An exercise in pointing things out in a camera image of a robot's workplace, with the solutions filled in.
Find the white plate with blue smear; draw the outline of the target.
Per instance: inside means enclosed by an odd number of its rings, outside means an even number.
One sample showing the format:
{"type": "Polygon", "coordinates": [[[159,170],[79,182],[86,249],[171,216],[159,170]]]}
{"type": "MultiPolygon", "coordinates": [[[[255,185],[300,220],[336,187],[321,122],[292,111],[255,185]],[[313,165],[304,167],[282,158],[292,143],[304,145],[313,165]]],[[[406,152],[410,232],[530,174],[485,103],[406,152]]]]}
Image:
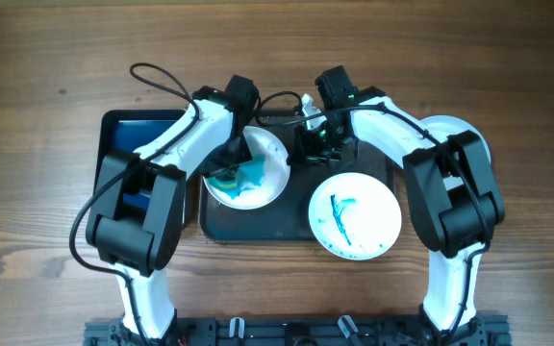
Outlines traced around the white plate with blue smear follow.
{"type": "Polygon", "coordinates": [[[253,210],[274,201],[285,189],[290,166],[282,141],[268,130],[247,126],[243,130],[252,160],[239,166],[234,184],[227,187],[217,178],[204,178],[204,186],[221,204],[235,210],[253,210]]]}

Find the green scouring sponge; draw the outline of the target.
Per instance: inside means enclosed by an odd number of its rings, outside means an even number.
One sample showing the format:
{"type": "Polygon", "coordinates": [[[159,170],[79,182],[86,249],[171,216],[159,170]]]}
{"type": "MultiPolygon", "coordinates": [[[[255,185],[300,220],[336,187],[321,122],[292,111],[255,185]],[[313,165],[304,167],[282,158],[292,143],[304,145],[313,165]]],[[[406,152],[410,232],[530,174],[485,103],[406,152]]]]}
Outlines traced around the green scouring sponge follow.
{"type": "Polygon", "coordinates": [[[239,181],[235,174],[212,176],[209,179],[209,183],[214,188],[220,190],[235,189],[239,186],[239,181]]]}

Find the white plate with red rim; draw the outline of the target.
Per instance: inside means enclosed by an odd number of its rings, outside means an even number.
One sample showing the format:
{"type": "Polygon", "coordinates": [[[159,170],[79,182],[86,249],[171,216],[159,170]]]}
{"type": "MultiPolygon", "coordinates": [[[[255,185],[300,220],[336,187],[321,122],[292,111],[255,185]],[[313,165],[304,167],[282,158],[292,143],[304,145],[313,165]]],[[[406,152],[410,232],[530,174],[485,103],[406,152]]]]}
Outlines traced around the white plate with red rim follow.
{"type": "Polygon", "coordinates": [[[449,140],[450,148],[458,152],[464,165],[463,172],[476,196],[493,190],[491,152],[481,133],[461,118],[451,115],[433,115],[421,120],[437,140],[449,140]]]}

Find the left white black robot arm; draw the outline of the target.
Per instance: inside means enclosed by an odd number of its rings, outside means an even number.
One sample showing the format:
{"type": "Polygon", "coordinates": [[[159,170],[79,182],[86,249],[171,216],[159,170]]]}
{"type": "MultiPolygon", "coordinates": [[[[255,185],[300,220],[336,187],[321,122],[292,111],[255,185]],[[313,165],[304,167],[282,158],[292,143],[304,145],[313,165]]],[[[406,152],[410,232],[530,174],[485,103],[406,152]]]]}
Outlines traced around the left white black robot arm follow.
{"type": "Polygon", "coordinates": [[[189,178],[229,179],[252,159],[243,136],[259,98],[251,80],[235,75],[222,90],[203,86],[183,96],[185,110],[104,115],[94,192],[80,213],[87,243],[118,279],[119,340],[132,345],[176,340],[164,269],[185,223],[189,178]]]}

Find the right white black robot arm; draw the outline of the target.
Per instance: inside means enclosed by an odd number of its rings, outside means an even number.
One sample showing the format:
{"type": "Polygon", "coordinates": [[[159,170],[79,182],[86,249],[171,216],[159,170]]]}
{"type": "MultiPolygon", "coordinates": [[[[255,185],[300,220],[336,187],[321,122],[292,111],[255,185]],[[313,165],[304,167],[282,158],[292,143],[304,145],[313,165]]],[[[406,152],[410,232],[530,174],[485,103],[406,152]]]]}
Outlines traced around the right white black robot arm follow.
{"type": "Polygon", "coordinates": [[[452,116],[418,120],[375,86],[358,89],[343,66],[315,79],[328,124],[347,127],[404,171],[411,221],[429,249],[422,313],[443,339],[475,317],[478,265],[505,208],[484,138],[452,116]]]}

